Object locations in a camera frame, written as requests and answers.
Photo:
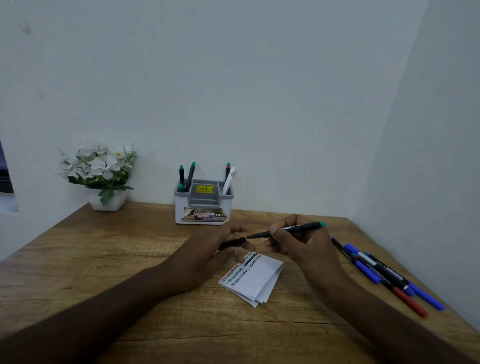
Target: desk organizer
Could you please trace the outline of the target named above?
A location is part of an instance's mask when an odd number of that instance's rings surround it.
[[[220,194],[225,181],[192,180],[188,192],[175,188],[175,222],[177,224],[222,225],[230,220],[233,189]]]

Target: wooden table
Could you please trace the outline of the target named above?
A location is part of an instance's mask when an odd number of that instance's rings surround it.
[[[232,220],[264,231],[285,214],[233,211]],[[326,221],[341,243],[353,242],[418,282],[346,218]],[[13,333],[163,261],[195,230],[177,225],[169,205],[128,202],[115,213],[85,205],[0,263],[0,336]],[[265,248],[258,245],[258,252]],[[127,330],[100,363],[376,363],[374,349],[319,303],[295,263],[283,271],[268,300],[256,309],[221,288],[229,262],[200,288],[171,297]],[[372,284],[345,257],[345,270],[363,287],[410,318],[480,359],[480,336],[451,308],[419,318],[382,285]]]

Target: white flower pot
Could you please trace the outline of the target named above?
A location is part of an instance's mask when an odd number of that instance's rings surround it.
[[[102,205],[100,202],[100,196],[98,195],[101,190],[94,190],[87,188],[88,202],[92,205],[94,210],[97,211],[117,211],[127,201],[128,190],[115,190],[110,202],[106,205]]]

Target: white paper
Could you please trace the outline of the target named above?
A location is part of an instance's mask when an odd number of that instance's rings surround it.
[[[258,253],[248,253],[218,283],[256,307],[265,303],[282,271],[283,262]]]

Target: white wall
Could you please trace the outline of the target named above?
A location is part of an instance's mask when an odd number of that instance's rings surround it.
[[[346,216],[425,1],[0,3],[0,138],[20,205],[0,258],[83,204],[58,148],[135,142],[131,198],[237,167],[234,208]]]
[[[480,329],[480,2],[430,1],[352,219]]]

